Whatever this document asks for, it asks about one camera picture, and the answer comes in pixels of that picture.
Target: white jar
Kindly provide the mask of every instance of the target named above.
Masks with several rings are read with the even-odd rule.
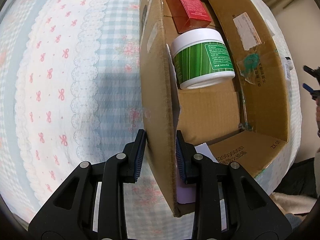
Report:
[[[183,33],[172,42],[171,52],[181,89],[208,87],[235,77],[228,50],[216,30]]]

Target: metal screw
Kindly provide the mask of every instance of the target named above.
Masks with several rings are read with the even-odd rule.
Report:
[[[117,159],[119,159],[119,160],[122,160],[122,159],[124,159],[125,158],[125,154],[124,153],[118,153],[117,154]]]
[[[88,162],[81,162],[80,163],[80,168],[86,168],[89,166],[89,163]]]
[[[231,168],[233,168],[233,169],[238,169],[238,168],[240,167],[239,163],[237,163],[237,162],[232,162],[232,163],[230,164],[230,166],[231,166]]]
[[[203,159],[203,156],[202,156],[202,154],[200,154],[200,153],[197,153],[197,154],[193,155],[193,157],[194,157],[196,160],[202,160],[202,159]]]

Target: wall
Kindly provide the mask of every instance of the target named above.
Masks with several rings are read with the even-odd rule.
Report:
[[[298,0],[276,15],[276,20],[288,44],[300,85],[302,135],[298,162],[314,157],[320,147],[316,103],[302,88],[306,83],[315,90],[319,89],[316,79],[305,73],[302,67],[307,65],[315,69],[320,66],[320,10],[314,0]]]

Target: blue clip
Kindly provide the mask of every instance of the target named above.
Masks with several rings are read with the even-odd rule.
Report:
[[[305,84],[305,83],[302,84],[302,87],[305,90],[307,90],[310,94],[314,92],[314,90],[311,87],[309,87],[307,84]]]

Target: white jar lid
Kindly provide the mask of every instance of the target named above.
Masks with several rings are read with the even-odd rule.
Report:
[[[209,41],[219,41],[224,44],[221,34],[214,29],[200,28],[183,33],[172,42],[172,57],[187,47]]]

